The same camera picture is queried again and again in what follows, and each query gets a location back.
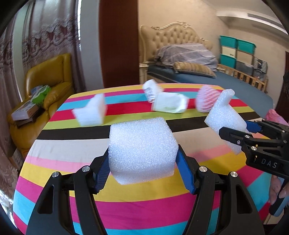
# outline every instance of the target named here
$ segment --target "beige headboard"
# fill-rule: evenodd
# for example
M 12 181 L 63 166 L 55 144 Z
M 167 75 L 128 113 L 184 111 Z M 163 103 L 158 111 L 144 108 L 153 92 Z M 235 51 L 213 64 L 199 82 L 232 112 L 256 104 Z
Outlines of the beige headboard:
M 210 41 L 200 38 L 192 27 L 185 22 L 175 22 L 165 27 L 142 25 L 139 34 L 141 63 L 153 62 L 156 51 L 166 45 L 202 43 L 208 50 L 213 48 L 213 44 Z

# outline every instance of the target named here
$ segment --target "gray blanket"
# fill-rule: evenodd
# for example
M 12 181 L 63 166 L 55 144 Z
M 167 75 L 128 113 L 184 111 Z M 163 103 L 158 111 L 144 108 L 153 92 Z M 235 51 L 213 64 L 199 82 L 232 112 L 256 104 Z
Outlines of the gray blanket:
M 173 44 L 160 48 L 155 57 L 158 65 L 172 67 L 175 62 L 189 62 L 208 66 L 216 72 L 218 61 L 211 51 L 200 43 Z

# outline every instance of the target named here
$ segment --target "plastic storage box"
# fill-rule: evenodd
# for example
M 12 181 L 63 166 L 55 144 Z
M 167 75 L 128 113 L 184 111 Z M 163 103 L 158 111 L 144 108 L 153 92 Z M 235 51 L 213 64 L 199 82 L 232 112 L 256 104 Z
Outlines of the plastic storage box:
M 241 61 L 245 64 L 251 65 L 253 62 L 253 55 L 243 52 L 243 51 L 237 51 L 237 60 Z
M 237 39 L 228 37 L 228 36 L 220 36 L 221 46 L 237 48 Z
M 241 39 L 237 39 L 237 41 L 238 41 L 238 50 L 248 52 L 250 54 L 255 53 L 256 45 L 254 43 L 247 42 Z
M 254 69 L 253 77 L 258 78 L 261 82 L 264 82 L 266 78 L 266 74 L 257 69 Z
M 223 55 L 227 55 L 227 56 L 231 56 L 231 57 L 236 58 L 236 51 L 237 51 L 237 49 L 235 49 L 235 48 L 222 46 L 222 54 Z
M 220 64 L 226 65 L 231 68 L 235 68 L 236 66 L 236 58 L 220 54 Z
M 241 61 L 236 61 L 236 70 L 243 72 L 249 76 L 253 74 L 253 65 L 245 64 Z

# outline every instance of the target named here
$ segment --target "wooden bed rail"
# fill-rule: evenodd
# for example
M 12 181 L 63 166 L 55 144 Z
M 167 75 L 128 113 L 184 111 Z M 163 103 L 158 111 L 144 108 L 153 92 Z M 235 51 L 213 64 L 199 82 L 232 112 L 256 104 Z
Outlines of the wooden bed rail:
M 240 79 L 240 80 L 252 85 L 253 87 L 257 88 L 258 90 L 261 90 L 262 92 L 266 91 L 268 78 L 265 78 L 265 81 L 262 82 L 258 78 L 254 78 L 252 76 L 249 76 L 248 74 L 242 73 L 236 69 L 233 69 L 231 67 L 228 67 L 226 65 L 221 65 L 221 64 L 218 64 L 217 70 L 222 72 L 222 73 L 233 76 L 237 79 Z

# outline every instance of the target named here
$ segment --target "yellow leather armchair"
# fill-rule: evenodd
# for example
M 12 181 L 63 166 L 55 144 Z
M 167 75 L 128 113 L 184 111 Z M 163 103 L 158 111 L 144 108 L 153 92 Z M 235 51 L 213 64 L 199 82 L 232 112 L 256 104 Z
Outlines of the yellow leather armchair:
M 30 122 L 18 128 L 11 114 L 31 98 L 31 89 L 39 85 L 49 85 L 51 87 L 51 91 L 47 94 L 43 103 L 45 111 L 35 122 Z M 24 158 L 46 123 L 72 94 L 74 94 L 74 90 L 70 54 L 63 54 L 49 59 L 27 72 L 25 79 L 26 99 L 18 104 L 7 117 L 10 123 L 11 137 Z

